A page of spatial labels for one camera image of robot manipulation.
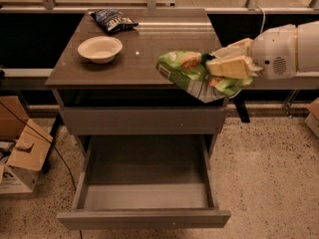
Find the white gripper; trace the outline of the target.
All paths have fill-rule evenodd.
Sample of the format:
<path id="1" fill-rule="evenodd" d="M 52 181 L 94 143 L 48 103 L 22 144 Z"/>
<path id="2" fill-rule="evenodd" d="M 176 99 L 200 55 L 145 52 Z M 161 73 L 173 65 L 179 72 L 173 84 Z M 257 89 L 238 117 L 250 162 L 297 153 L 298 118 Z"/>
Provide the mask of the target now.
<path id="1" fill-rule="evenodd" d="M 206 66 L 217 77 L 246 79 L 259 72 L 267 80 L 293 78 L 296 75 L 296 30 L 295 25 L 288 24 L 268 29 L 254 40 L 239 40 L 213 51 L 211 55 L 217 59 L 207 61 Z"/>

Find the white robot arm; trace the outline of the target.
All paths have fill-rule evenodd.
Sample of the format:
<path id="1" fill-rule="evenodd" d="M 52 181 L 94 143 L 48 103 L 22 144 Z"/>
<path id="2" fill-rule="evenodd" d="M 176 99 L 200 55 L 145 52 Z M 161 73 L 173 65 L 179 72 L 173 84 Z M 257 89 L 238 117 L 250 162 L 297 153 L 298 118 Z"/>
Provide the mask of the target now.
<path id="1" fill-rule="evenodd" d="M 291 79 L 319 71 L 319 22 L 271 28 L 212 53 L 205 65 L 215 77 Z"/>

